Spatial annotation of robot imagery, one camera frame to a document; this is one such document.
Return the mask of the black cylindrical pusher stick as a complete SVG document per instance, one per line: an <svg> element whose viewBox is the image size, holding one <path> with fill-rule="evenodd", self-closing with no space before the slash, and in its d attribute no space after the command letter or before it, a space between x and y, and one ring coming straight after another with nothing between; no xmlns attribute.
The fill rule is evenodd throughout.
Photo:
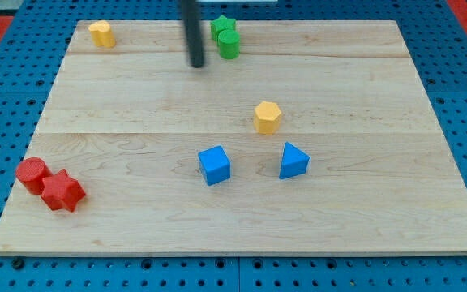
<svg viewBox="0 0 467 292"><path fill-rule="evenodd" d="M181 14L190 65L204 66L204 44L200 25L200 11L196 0L181 0Z"/></svg>

